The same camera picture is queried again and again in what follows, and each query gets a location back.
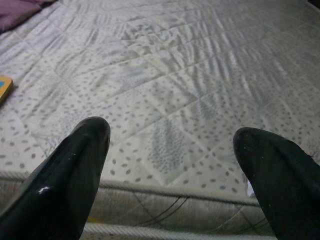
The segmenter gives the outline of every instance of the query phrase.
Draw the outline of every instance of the wrinkled fabric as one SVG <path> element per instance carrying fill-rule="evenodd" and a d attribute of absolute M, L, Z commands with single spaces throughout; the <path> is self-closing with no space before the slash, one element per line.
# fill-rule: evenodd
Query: wrinkled fabric
<path fill-rule="evenodd" d="M 247 198 L 250 126 L 319 159 L 320 18 L 304 0 L 60 0 L 0 35 L 0 168 L 31 172 L 105 118 L 103 180 Z"/>
<path fill-rule="evenodd" d="M 0 34 L 14 28 L 55 0 L 0 0 Z"/>

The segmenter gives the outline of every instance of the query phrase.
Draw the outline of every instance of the purple fabric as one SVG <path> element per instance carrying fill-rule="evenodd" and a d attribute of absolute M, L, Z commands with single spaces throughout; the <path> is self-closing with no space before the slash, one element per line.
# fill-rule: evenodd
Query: purple fabric
<path fill-rule="evenodd" d="M 30 18 L 56 0 L 0 0 L 0 34 Z"/>

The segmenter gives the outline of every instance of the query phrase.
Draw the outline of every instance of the mattress cover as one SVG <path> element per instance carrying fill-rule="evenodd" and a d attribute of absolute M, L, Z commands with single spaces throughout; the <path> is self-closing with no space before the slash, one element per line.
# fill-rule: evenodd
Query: mattress cover
<path fill-rule="evenodd" d="M 319 159 L 320 17 L 303 0 L 59 0 L 0 35 L 0 169 L 33 171 L 83 118 L 111 126 L 102 181 L 255 203 L 240 127 Z"/>

